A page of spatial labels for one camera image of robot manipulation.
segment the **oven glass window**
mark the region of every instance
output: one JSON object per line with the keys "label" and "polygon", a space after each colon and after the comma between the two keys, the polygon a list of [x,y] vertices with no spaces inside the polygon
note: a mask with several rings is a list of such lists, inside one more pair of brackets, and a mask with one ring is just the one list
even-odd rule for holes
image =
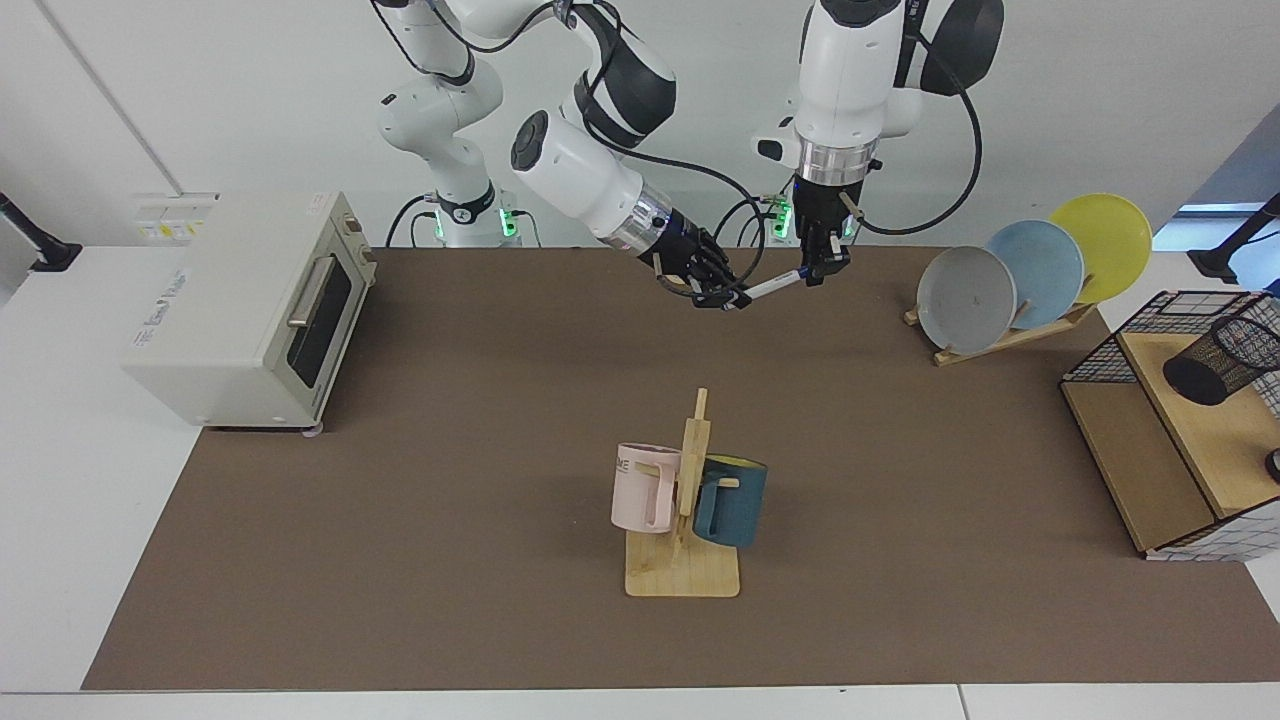
{"label": "oven glass window", "polygon": [[[332,254],[329,256],[335,260],[338,258]],[[329,355],[333,336],[338,332],[342,311],[347,307],[347,300],[351,297],[351,287],[347,269],[342,266],[342,263],[338,263],[334,273],[329,275],[329,283],[325,284],[320,307],[316,310],[311,325],[300,328],[293,334],[293,345],[289,346],[288,355],[289,366],[308,388],[315,389],[316,380],[320,378],[320,368]]]}

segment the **oven handle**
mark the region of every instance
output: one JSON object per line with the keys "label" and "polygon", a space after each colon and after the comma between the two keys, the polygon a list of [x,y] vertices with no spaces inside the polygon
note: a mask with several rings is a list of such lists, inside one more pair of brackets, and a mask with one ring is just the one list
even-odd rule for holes
{"label": "oven handle", "polygon": [[329,284],[329,278],[333,275],[333,270],[337,265],[338,259],[333,255],[320,258],[314,265],[311,265],[311,274],[307,277],[307,283],[302,287],[302,295],[298,296],[298,304],[294,305],[293,311],[289,313],[291,328],[311,327],[311,322],[315,320],[316,311],[320,309],[320,300],[324,297],[324,288]]}

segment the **dark teal mug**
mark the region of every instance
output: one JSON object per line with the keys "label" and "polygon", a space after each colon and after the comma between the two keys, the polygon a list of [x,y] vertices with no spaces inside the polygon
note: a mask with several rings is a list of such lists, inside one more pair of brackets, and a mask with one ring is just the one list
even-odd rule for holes
{"label": "dark teal mug", "polygon": [[764,505],[764,478],[768,474],[769,469],[754,460],[708,455],[694,512],[694,533],[716,544],[751,544]]}

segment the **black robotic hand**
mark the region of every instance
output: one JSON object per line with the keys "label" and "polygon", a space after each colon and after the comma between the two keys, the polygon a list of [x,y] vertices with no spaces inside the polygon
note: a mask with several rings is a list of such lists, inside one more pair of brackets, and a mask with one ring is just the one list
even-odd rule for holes
{"label": "black robotic hand", "polygon": [[695,307],[741,309],[751,304],[716,238],[678,210],[671,211],[658,241],[639,259],[654,268],[659,278],[680,278],[689,287],[687,293],[680,293],[687,295]]}

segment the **black mesh pen holder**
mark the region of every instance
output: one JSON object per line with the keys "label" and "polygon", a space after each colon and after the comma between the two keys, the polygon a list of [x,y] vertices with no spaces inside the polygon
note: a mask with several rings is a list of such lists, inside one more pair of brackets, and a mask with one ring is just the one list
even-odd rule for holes
{"label": "black mesh pen holder", "polygon": [[1165,363],[1165,379],[1183,397],[1221,405],[1228,397],[1280,370],[1280,336],[1248,318],[1221,318],[1208,334]]}

